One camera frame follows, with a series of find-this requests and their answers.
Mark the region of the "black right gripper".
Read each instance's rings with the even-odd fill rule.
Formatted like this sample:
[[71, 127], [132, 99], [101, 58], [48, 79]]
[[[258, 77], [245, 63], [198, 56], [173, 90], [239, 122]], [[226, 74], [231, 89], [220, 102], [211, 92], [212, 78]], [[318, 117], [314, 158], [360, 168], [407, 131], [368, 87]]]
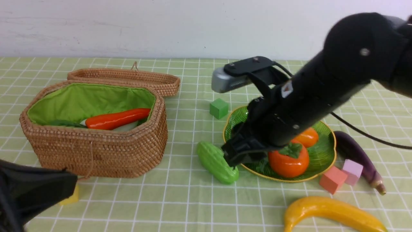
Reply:
[[279, 106], [279, 100], [269, 97], [248, 104], [246, 120], [234, 126], [231, 138], [221, 147], [229, 167], [258, 162], [267, 152], [280, 150], [290, 142], [290, 135], [280, 131], [284, 123], [274, 112]]

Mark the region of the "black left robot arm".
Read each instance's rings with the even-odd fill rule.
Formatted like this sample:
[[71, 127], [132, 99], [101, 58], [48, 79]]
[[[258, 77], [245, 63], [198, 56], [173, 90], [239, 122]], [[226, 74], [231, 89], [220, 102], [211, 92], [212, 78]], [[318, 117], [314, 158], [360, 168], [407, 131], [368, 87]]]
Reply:
[[62, 170], [0, 162], [0, 230], [23, 232], [27, 222], [69, 198], [77, 175]]

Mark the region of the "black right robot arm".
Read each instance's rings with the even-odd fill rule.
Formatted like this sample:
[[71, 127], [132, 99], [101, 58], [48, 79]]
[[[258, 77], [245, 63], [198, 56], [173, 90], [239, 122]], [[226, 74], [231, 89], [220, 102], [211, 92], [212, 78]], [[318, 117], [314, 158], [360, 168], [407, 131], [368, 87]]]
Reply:
[[295, 75], [277, 62], [250, 57], [217, 69], [212, 85], [228, 92], [253, 83], [261, 97], [248, 104], [246, 121], [222, 146], [230, 167], [258, 162], [289, 142], [366, 87], [372, 80], [411, 97], [411, 18], [375, 12], [349, 15], [329, 31], [323, 49]]

